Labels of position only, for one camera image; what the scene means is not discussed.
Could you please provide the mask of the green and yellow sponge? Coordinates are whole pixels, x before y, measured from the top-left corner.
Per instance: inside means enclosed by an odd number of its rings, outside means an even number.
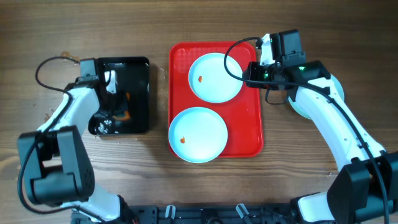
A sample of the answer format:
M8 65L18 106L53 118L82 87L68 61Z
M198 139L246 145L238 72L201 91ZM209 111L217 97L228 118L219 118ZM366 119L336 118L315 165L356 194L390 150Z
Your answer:
M129 113L129 93L120 92L114 97L112 108L113 118L117 121L127 121L131 118Z

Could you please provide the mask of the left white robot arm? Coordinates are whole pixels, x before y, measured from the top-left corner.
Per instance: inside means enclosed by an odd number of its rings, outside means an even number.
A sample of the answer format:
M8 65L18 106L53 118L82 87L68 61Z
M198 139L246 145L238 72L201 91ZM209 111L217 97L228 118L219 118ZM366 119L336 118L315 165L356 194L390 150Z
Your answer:
M72 209L95 223L134 223L134 212L124 199L96 185L81 139L91 117L108 100L110 78L100 58L78 64L80 76L61 90L63 101L54 114L17 140L19 200L36 214Z

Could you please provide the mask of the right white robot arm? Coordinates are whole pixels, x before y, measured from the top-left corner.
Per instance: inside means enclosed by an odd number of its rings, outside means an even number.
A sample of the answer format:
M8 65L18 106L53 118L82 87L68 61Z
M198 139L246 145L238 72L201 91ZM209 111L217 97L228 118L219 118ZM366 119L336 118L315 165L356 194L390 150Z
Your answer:
M397 154L389 154L362 127L341 98L332 75L318 60L309 62L297 30L264 36L260 76L272 90L285 90L314 122L338 168L326 192L295 201L303 223L361 223L397 212Z

